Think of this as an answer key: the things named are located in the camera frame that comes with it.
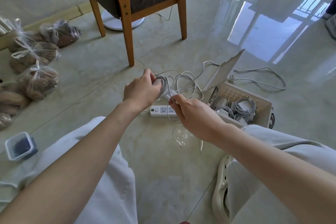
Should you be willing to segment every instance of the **glossy floor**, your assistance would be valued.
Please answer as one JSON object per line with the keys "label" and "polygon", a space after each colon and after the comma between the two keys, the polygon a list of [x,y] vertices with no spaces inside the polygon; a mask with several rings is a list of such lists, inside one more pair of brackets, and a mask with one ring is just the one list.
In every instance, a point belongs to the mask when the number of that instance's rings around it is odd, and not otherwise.
{"label": "glossy floor", "polygon": [[[287,82],[284,91],[239,81],[235,85],[270,99],[274,129],[319,141],[336,149],[334,95],[336,41],[321,16],[331,0],[187,0],[188,37],[180,40],[174,6],[169,21],[157,14],[133,30],[135,66],[128,67],[123,34],[107,30],[100,38],[92,13],[72,23],[81,39],[64,49],[52,67],[60,74],[59,88],[31,104],[14,124],[0,132],[1,142],[21,131],[35,138],[40,151],[96,116],[106,116],[122,100],[124,85],[148,67],[198,74],[203,61],[221,63],[245,48],[236,69],[271,67]],[[160,13],[169,16],[169,9]],[[9,53],[0,52],[0,78],[14,80]],[[214,72],[207,67],[198,79],[204,86]],[[237,74],[280,86],[267,72]],[[140,223],[215,223],[211,197],[223,151],[193,138],[179,147],[172,137],[179,121],[141,113],[125,132],[120,146],[136,177]],[[20,167],[0,154],[0,175],[15,180],[31,163]]]}

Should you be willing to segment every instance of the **right hand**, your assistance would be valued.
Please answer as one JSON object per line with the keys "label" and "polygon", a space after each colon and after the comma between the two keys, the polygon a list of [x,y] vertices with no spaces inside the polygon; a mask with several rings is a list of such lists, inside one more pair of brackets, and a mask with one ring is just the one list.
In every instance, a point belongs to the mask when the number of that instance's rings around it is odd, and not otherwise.
{"label": "right hand", "polygon": [[171,108],[180,118],[183,126],[204,141],[211,141],[225,122],[205,103],[197,99],[186,99],[178,94],[169,100]]}

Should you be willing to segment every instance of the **slipper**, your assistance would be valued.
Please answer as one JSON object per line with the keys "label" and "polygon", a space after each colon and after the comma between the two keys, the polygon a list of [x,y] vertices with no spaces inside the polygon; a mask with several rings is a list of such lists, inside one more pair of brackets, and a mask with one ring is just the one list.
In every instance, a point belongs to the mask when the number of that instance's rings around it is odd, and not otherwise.
{"label": "slipper", "polygon": [[233,161],[230,155],[224,155],[219,162],[217,184],[212,196],[212,210],[218,221],[223,222],[230,217],[229,210],[225,206],[225,197],[228,194],[228,165]]}

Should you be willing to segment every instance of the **plastic bag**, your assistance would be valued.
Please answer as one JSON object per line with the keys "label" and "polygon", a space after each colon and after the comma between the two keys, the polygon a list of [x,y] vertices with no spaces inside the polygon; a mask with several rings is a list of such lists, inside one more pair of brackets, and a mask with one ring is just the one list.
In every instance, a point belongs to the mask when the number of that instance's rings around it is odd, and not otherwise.
{"label": "plastic bag", "polygon": [[0,83],[0,130],[8,127],[20,109],[31,100],[20,90],[16,83]]}
{"label": "plastic bag", "polygon": [[61,56],[60,49],[51,43],[35,42],[32,46],[26,43],[20,45],[19,51],[13,53],[9,60],[9,66],[18,74],[35,65],[37,60],[42,65],[48,65]]}
{"label": "plastic bag", "polygon": [[36,64],[19,75],[17,82],[22,92],[32,100],[42,100],[58,87],[58,73],[51,67]]}
{"label": "plastic bag", "polygon": [[12,42],[8,45],[8,50],[11,53],[18,52],[22,45],[33,45],[35,42],[46,42],[43,35],[38,31],[23,31],[20,19],[15,19],[12,23],[9,19],[4,19],[9,25],[14,34]]}
{"label": "plastic bag", "polygon": [[40,26],[40,32],[47,42],[60,48],[76,42],[81,35],[80,29],[71,26],[66,20],[58,20],[54,24],[44,23]]}

